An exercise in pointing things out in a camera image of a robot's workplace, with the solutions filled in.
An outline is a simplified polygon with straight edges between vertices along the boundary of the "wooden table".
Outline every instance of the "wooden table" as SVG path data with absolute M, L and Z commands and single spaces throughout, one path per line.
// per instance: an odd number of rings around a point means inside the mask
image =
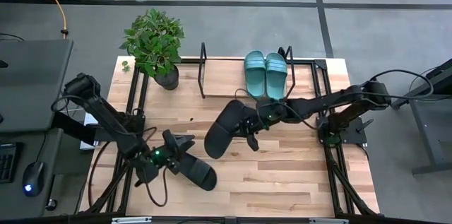
M 121 63 L 127 60 L 133 67 L 133 57 L 118 57 L 110 86 L 108 101 L 117 110 L 126 109 L 132 72 L 123 72 Z M 344 59 L 327 59 L 328 76 L 333 91 L 349 86 Z M 233 98 L 236 77 L 243 74 L 242 61 L 218 61 L 209 59 L 204 71 L 204 91 L 215 92 L 212 87 L 228 94 L 223 97 L 203 99 L 198 88 L 198 64 L 180 64 L 179 87 L 168 91 L 150 79 L 145 102 L 146 127 L 156 126 L 157 133 L 149 140 L 149 146 L 162 144 L 162 131 L 173 134 L 193 134 L 196 144 L 189 153 L 205 160 L 216 171 L 218 183 L 213 191 L 203 191 L 179 174 L 167 172 L 169 198 L 165 207 L 154 206 L 145 187 L 132 187 L 128 216 L 242 216 L 242 217 L 332 217 L 330 187 L 326 171 L 323 146 L 318 143 L 316 132 L 303 124 L 276 124 L 270 131 L 256 136 L 260 149 L 253 152 L 244 138 L 234 138 L 227 152 L 219 160 L 209 158 L 204 151 L 203 139 L 213 121 Z M 287 83 L 291 84 L 291 75 Z M 310 68 L 295 67 L 297 85 L 291 98 L 313 98 L 314 89 Z M 253 101 L 240 96 L 246 104 Z M 307 120 L 314 124 L 315 117 Z M 378 212 L 369 163 L 365 154 L 355 145 L 344 145 L 344 153 L 351 184 L 369 207 Z M 117 148 L 111 143 L 100 158 L 93 180 L 93 197 L 96 199 L 112 178 Z M 133 175 L 132 184 L 136 182 Z M 150 184 L 157 201 L 163 201 L 162 170 Z M 343 188 L 339 186 L 341 206 L 345 209 Z M 88 207 L 85 190 L 81 210 Z

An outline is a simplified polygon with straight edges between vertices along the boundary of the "concrete floor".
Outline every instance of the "concrete floor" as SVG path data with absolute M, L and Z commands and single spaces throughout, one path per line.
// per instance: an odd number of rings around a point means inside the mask
M 153 1 L 274 1 L 316 0 L 153 0 Z M 330 3 L 450 4 L 452 0 L 323 0 Z M 64 6 L 69 37 L 74 40 L 66 80 L 83 71 L 96 77 L 107 96 L 122 30 L 148 6 Z M 325 57 L 317 8 L 160 6 L 181 18 L 186 39 L 181 55 L 197 55 L 206 42 L 209 56 L 244 56 L 251 49 L 276 50 L 292 45 L 296 57 Z M 26 40 L 61 37 L 61 15 L 55 5 L 0 4 L 0 32 Z M 362 83 L 386 69 L 421 72 L 452 57 L 452 11 L 450 10 L 345 10 L 326 9 L 334 57 L 345 58 L 352 83 Z M 392 74 L 381 78 L 392 94 L 406 93 L 411 77 Z M 386 216 L 452 221 L 452 172 L 413 177 L 411 169 L 427 164 L 420 135 L 409 107 L 400 111 L 370 112 L 369 157 L 376 195 Z M 78 154 L 77 143 L 63 152 Z M 89 162 L 89 156 L 77 155 Z M 72 213 L 86 169 L 79 176 L 60 177 L 73 184 L 54 196 L 64 207 L 52 215 Z

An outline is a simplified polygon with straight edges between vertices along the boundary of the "keyboard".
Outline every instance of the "keyboard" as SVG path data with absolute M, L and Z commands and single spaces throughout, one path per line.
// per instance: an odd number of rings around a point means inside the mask
M 20 143 L 0 144 L 0 184 L 13 182 Z

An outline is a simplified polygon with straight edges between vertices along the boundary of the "potted plant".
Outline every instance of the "potted plant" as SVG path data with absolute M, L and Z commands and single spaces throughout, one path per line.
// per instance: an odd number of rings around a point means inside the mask
M 163 88 L 174 90 L 179 85 L 179 70 L 174 64 L 181 60 L 177 50 L 184 38 L 179 19 L 168 18 L 165 12 L 155 9 L 147 10 L 124 33 L 126 41 L 120 48 L 135 56 L 140 72 L 153 77 Z

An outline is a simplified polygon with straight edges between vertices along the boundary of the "teal slipper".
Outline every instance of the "teal slipper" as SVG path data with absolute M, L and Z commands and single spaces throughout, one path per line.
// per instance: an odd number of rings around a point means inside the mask
M 277 53 L 270 53 L 266 60 L 267 96 L 276 100 L 284 98 L 287 77 L 287 64 Z
M 266 60 L 261 51 L 251 51 L 244 61 L 246 90 L 255 98 L 265 94 Z

